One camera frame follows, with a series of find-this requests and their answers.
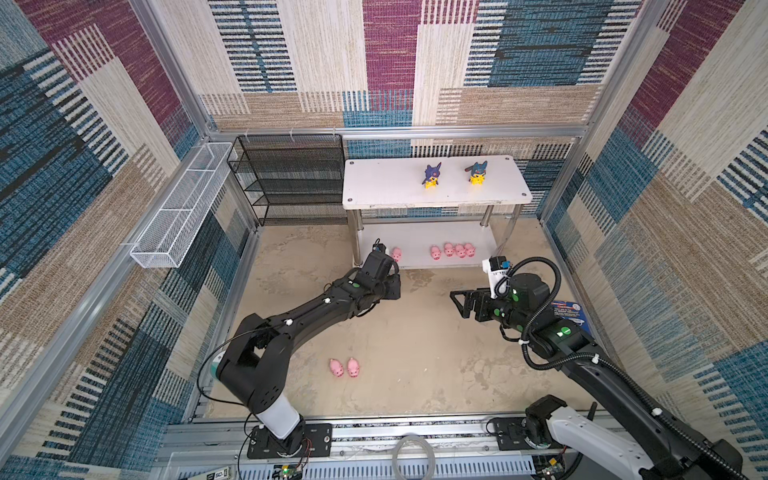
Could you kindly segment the purple yellow toy figure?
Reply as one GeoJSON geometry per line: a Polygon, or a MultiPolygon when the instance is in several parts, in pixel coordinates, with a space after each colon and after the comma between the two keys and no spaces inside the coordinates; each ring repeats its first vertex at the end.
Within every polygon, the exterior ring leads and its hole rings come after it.
{"type": "Polygon", "coordinates": [[[422,185],[425,189],[437,187],[439,185],[439,177],[441,174],[441,166],[442,163],[438,163],[437,165],[427,165],[424,175],[425,178],[422,182],[422,185]]]}

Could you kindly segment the blue yellow toy figure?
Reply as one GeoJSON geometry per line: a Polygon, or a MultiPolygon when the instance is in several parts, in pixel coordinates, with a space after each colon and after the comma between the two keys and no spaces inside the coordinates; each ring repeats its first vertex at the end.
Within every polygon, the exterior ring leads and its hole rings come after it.
{"type": "Polygon", "coordinates": [[[465,171],[469,174],[469,182],[472,185],[482,185],[486,178],[488,162],[482,163],[475,162],[473,165],[466,167],[465,171]]]}

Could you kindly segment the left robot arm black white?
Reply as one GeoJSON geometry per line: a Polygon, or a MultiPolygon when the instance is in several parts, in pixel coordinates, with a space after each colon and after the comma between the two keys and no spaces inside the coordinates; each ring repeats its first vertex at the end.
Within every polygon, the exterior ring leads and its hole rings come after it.
{"type": "Polygon", "coordinates": [[[284,395],[292,355],[331,326],[400,296],[399,266],[376,242],[360,268],[317,297],[266,319],[245,317],[212,361],[212,373],[264,425],[279,450],[294,454],[305,442],[305,421],[284,395]]]}

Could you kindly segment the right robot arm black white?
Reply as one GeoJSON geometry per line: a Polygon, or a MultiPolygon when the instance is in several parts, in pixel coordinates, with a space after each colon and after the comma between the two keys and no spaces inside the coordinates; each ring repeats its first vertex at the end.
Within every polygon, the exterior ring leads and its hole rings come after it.
{"type": "Polygon", "coordinates": [[[556,314],[562,274],[536,256],[505,267],[491,257],[489,285],[450,294],[464,318],[496,321],[533,370],[557,370],[578,384],[626,431],[621,437],[546,395],[525,411],[534,448],[557,443],[621,479],[741,479],[743,458],[728,441],[711,441],[646,392],[574,321],[556,314]]]}

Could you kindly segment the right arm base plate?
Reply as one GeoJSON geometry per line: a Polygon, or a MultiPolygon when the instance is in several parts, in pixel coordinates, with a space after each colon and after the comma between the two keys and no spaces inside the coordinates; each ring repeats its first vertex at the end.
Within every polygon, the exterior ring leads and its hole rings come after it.
{"type": "Polygon", "coordinates": [[[546,425],[535,418],[494,417],[487,423],[487,427],[501,451],[545,450],[558,446],[546,425]]]}

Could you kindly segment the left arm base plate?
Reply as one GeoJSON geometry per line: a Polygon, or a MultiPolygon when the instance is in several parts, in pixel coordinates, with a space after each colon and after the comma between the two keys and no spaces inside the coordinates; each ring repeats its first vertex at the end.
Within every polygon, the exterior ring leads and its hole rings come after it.
{"type": "Polygon", "coordinates": [[[330,423],[301,421],[285,439],[277,438],[263,425],[249,432],[246,456],[249,460],[329,457],[333,426],[330,423]]]}

